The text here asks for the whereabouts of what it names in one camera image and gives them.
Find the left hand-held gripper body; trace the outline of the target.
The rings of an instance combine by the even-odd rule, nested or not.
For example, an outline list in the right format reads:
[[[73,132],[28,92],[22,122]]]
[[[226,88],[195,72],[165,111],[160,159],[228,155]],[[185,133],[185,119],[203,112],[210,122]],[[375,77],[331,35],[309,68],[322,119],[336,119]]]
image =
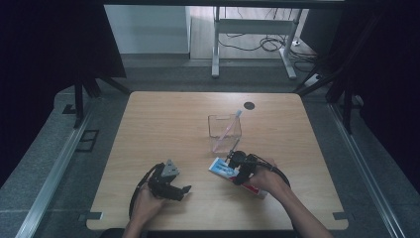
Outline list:
[[[155,197],[165,198],[164,195],[167,192],[173,192],[172,188],[174,186],[170,183],[178,175],[179,171],[172,160],[155,165],[150,170],[150,176],[148,178],[149,188],[151,189],[153,195]]]

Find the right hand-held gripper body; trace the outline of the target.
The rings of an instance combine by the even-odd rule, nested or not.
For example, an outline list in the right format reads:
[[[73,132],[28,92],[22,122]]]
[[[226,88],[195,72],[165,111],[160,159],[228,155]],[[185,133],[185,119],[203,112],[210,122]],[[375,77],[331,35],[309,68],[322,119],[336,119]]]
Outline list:
[[[234,153],[234,161],[236,164],[235,169],[238,171],[248,171],[251,175],[256,171],[257,166],[262,164],[262,162],[254,155],[247,155],[243,151],[235,151]]]

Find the white toothpaste box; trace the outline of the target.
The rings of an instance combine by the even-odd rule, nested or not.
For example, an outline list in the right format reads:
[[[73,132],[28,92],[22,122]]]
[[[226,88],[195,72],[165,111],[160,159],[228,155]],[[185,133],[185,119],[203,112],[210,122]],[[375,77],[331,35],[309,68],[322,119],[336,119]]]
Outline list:
[[[213,163],[209,167],[209,171],[214,175],[217,175],[229,181],[234,181],[235,179],[237,179],[240,173],[237,169],[230,168],[228,164],[221,158],[216,158],[213,161]],[[241,183],[241,187],[243,187],[244,189],[261,199],[264,199],[267,195],[266,191],[256,188],[255,186],[249,184]]]

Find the person's right hand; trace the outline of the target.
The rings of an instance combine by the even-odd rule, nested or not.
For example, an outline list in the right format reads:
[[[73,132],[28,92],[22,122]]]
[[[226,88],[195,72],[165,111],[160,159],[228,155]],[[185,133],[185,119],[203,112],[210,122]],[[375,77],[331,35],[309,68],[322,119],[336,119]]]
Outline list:
[[[247,184],[269,192],[271,195],[274,195],[283,188],[287,188],[281,176],[262,166],[256,167],[255,172],[250,176]]]

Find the person's left hand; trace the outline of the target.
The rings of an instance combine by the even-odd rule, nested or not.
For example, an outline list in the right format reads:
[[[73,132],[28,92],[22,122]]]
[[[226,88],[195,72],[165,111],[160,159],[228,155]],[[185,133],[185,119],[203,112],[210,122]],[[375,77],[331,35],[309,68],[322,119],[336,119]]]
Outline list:
[[[144,227],[160,212],[164,204],[165,199],[155,197],[149,186],[144,184],[135,200],[130,223],[135,228]]]

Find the white power strip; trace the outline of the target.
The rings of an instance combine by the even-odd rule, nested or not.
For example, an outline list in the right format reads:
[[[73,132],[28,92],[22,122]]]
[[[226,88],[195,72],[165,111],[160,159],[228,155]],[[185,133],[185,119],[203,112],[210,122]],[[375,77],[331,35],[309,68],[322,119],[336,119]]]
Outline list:
[[[304,85],[306,87],[309,87],[309,86],[315,84],[316,82],[318,82],[321,78],[322,78],[322,76],[320,74],[315,73],[308,80],[305,81]]]

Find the black metal stand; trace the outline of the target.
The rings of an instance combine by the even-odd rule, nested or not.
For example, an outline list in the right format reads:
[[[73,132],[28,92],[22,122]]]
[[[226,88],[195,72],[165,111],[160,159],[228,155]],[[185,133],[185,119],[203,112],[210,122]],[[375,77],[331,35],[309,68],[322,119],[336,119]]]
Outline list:
[[[299,96],[305,96],[322,86],[331,83],[332,86],[325,95],[325,98],[328,103],[336,103],[341,96],[344,96],[344,105],[343,105],[343,114],[342,114],[342,125],[346,131],[351,134],[351,114],[352,114],[352,96],[353,96],[353,83],[351,79],[347,76],[348,68],[346,66],[340,66],[338,69],[333,72],[322,76],[315,83],[310,86],[306,86],[305,83],[309,80],[310,77],[315,75],[319,70],[320,65],[314,65],[313,68],[309,71],[306,77],[298,84],[298,86],[293,90],[294,93]]]
[[[112,77],[102,76],[100,80],[121,91],[126,95],[130,95],[132,91],[116,81]],[[79,78],[74,84],[74,106],[75,106],[75,123],[74,127],[79,128],[84,121],[84,104],[83,91],[86,91],[90,97],[98,98],[101,95],[101,89],[95,78]]]

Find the black curtain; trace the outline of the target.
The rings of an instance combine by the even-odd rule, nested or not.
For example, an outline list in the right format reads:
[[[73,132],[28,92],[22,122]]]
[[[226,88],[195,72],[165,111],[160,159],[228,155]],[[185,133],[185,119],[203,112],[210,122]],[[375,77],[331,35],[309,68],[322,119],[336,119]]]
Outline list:
[[[0,186],[76,82],[124,77],[105,0],[0,0]]]
[[[367,127],[420,192],[420,0],[365,0],[339,31],[326,98],[358,95]]]

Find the aluminium floor rail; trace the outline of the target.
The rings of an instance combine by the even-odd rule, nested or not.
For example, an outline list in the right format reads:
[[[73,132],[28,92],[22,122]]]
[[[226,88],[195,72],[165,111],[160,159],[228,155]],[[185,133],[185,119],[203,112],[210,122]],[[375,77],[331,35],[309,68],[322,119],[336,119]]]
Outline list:
[[[367,187],[369,195],[390,237],[406,238],[406,235],[398,221],[397,216],[395,215],[389,201],[387,200],[381,188],[379,187],[354,136],[351,133],[349,133],[343,125],[343,116],[339,111],[339,107],[335,104],[329,104],[328,108],[334,117],[335,124],[352,155],[356,167],[361,174],[361,177],[364,181],[364,184]]]
[[[33,238],[46,211],[50,205],[53,195],[66,171],[72,155],[82,137],[87,124],[89,123],[93,111],[97,107],[96,101],[89,101],[85,104],[85,116],[76,129],[72,129],[69,137],[65,141],[61,151],[54,161],[50,173],[41,187],[33,205],[23,221],[15,238]]]

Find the white desk frame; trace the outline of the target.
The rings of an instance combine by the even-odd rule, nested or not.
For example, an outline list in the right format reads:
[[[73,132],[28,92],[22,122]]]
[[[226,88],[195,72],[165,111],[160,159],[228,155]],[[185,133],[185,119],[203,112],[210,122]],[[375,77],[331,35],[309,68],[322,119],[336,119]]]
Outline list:
[[[297,31],[302,9],[298,9],[292,20],[248,20],[248,19],[221,19],[220,8],[214,10],[214,43],[212,52],[211,75],[219,77],[219,35],[220,34],[251,34],[251,35],[280,35],[286,36],[285,46],[278,50],[287,75],[296,79],[297,75],[289,59],[291,45]]]

